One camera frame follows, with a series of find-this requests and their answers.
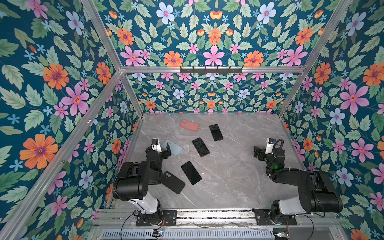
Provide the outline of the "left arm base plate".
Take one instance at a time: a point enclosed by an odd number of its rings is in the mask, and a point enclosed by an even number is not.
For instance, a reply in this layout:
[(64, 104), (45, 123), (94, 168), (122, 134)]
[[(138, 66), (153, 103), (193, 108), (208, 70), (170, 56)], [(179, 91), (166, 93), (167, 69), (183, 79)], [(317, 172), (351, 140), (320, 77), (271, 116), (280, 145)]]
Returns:
[(162, 210), (153, 214), (139, 214), (136, 221), (137, 227), (160, 227), (160, 226), (175, 226), (177, 221), (178, 211)]

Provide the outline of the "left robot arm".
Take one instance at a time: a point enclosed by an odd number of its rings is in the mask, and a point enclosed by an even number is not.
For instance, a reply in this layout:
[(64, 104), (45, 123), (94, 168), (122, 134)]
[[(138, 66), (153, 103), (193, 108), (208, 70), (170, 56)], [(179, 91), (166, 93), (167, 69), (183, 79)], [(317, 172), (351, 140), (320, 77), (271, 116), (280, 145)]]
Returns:
[(163, 224), (161, 203), (149, 193), (150, 185), (159, 185), (163, 175), (163, 159), (171, 156), (171, 149), (159, 146), (146, 149), (146, 160), (124, 163), (113, 183), (113, 197), (133, 204), (134, 216), (152, 226)]

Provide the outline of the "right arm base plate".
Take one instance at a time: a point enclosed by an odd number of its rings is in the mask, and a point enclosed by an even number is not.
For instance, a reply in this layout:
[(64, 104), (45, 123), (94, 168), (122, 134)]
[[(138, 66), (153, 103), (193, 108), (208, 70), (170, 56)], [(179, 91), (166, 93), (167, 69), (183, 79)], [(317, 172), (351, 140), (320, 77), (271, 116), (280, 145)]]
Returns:
[(280, 215), (279, 212), (273, 212), (267, 209), (252, 209), (258, 226), (296, 226), (297, 221), (293, 215)]

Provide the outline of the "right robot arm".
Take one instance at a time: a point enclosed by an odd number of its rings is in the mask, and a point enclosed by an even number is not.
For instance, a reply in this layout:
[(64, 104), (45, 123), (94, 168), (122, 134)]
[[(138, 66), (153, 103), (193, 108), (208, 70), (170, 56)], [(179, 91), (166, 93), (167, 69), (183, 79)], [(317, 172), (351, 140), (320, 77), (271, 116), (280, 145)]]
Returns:
[(297, 196), (273, 201), (264, 217), (267, 223), (296, 223), (296, 215), (311, 213), (341, 213), (343, 203), (327, 173), (285, 168), (285, 151), (272, 148), (270, 151), (254, 147), (254, 157), (266, 163), (267, 177), (277, 184), (294, 186)]

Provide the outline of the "pink phone case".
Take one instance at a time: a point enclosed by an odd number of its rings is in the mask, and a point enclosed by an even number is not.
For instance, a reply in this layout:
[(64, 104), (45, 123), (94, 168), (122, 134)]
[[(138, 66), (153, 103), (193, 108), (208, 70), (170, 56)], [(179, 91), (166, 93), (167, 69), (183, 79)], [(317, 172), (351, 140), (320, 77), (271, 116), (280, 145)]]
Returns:
[(182, 120), (180, 123), (180, 127), (186, 130), (197, 132), (200, 128), (200, 125), (188, 120)]

